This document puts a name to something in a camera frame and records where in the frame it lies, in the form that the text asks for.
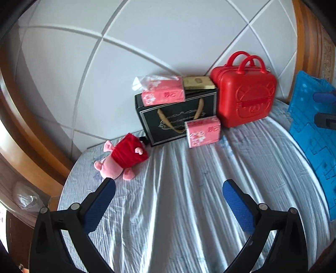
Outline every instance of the red mini suitcase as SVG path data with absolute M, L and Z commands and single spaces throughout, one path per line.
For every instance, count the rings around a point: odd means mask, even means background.
M 261 67 L 245 67 L 257 59 Z M 277 79 L 266 70 L 262 59 L 251 55 L 236 69 L 231 67 L 217 76 L 219 89 L 217 115 L 223 126 L 234 127 L 266 117 L 271 108 Z
M 246 57 L 250 56 L 250 54 L 245 51 L 237 51 L 233 53 L 230 56 L 230 58 L 227 60 L 227 63 L 224 66 L 217 66 L 211 71 L 210 79 L 212 80 L 214 84 L 216 85 L 218 84 L 218 80 L 220 79 L 219 75 L 223 71 L 227 69 L 238 69 L 238 66 L 233 66 L 233 62 L 239 55 L 245 55 Z M 250 67 L 256 67 L 253 60 L 250 61 Z

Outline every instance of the bed sheet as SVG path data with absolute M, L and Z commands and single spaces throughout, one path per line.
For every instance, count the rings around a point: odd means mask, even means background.
M 149 159 L 135 167 L 135 179 L 116 179 L 115 197 L 89 234 L 111 268 L 118 273 L 223 272 L 248 239 L 222 196 L 227 179 L 256 203 L 274 210 L 298 208 L 311 267 L 335 238 L 336 222 L 330 222 L 319 181 L 288 133 L 287 109 L 275 101 L 268 117 L 224 129 L 214 144 L 189 149 L 181 139 L 149 147 Z M 107 155 L 103 145 L 82 154 L 65 183 L 59 210 L 96 190 L 102 178 L 93 163 Z M 69 234 L 63 231 L 63 236 L 75 265 L 86 271 Z M 254 270 L 262 266 L 274 236 Z

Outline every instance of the black paper bag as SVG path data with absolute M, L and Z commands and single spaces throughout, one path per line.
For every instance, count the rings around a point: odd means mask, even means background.
M 216 115 L 217 89 L 190 90 L 180 103 L 144 106 L 135 95 L 135 108 L 151 146 L 186 137 L 184 122 Z

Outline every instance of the blue plastic item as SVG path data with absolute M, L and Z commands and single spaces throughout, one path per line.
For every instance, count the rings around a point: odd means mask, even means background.
M 318 128 L 314 124 L 317 112 L 336 114 L 331 103 L 317 103 L 316 92 L 332 94 L 335 88 L 326 80 L 299 71 L 288 112 L 293 118 L 290 134 L 308 158 L 323 188 L 330 219 L 336 219 L 336 131 Z

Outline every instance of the pink stuffed pig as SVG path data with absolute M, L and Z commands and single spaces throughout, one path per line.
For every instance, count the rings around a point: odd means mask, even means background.
M 103 178 L 116 179 L 122 171 L 124 180 L 135 177 L 132 167 L 148 158 L 142 142 L 134 135 L 128 133 L 115 147 L 108 140 L 104 144 L 104 152 L 111 154 L 101 161 L 96 161 L 94 167 L 100 171 Z

